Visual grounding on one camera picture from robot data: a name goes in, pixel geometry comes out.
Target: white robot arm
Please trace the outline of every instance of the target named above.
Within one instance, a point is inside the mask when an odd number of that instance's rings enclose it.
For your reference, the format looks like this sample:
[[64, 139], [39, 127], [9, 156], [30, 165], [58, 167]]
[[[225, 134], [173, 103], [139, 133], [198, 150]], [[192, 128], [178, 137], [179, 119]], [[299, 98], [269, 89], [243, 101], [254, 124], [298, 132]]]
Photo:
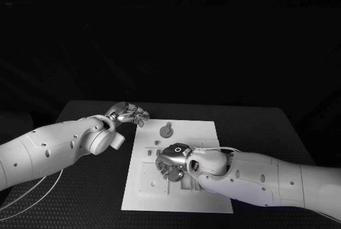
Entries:
[[0, 191], [56, 173], [81, 156], [98, 155], [108, 146], [118, 149], [124, 137], [116, 127], [124, 122], [143, 127], [149, 118], [140, 107], [120, 102], [105, 115], [43, 126], [0, 145]]
[[186, 171], [212, 193], [262, 207], [301, 207], [340, 222], [341, 168], [292, 164], [233, 148], [227, 149], [234, 153], [225, 154], [218, 149], [171, 145], [156, 159], [163, 178], [181, 181]]

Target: dark curtain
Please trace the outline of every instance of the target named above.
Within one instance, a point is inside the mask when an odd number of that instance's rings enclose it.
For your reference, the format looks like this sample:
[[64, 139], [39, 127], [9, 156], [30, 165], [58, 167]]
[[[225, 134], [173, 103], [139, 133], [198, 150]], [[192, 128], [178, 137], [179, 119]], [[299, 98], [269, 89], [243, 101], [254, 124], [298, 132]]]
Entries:
[[38, 127], [72, 99], [279, 107], [316, 164], [341, 166], [341, 24], [316, 9], [338, 6], [1, 0], [0, 108]]

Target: white board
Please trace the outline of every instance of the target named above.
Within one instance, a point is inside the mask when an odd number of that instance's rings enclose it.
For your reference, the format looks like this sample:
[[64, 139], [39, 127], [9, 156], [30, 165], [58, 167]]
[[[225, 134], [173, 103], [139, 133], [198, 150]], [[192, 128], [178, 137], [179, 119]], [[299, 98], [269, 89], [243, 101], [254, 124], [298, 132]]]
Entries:
[[[173, 134], [162, 138], [168, 122]], [[152, 119], [136, 129], [121, 210], [233, 213], [230, 198], [207, 192], [186, 172], [176, 183], [163, 179], [155, 166], [156, 151], [175, 143], [192, 149], [220, 147], [214, 122]]]

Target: table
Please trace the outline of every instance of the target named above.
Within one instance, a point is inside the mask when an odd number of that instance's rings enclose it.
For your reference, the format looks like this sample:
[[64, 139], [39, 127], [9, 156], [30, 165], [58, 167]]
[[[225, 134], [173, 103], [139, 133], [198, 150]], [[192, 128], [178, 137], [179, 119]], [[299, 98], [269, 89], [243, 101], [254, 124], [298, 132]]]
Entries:
[[[120, 101], [74, 100], [56, 122], [104, 114]], [[283, 111], [270, 107], [139, 103], [153, 119], [214, 121], [221, 146], [266, 154], [296, 164], [315, 165]], [[126, 137], [118, 150], [111, 147], [87, 155], [65, 168], [55, 189], [25, 213], [0, 222], [0, 228], [341, 228], [341, 224], [311, 210], [295, 207], [257, 207], [231, 200], [234, 214], [121, 211], [136, 125], [121, 124]], [[29, 207], [49, 190], [59, 173], [1, 212], [1, 218]], [[13, 187], [4, 205], [38, 180]]]

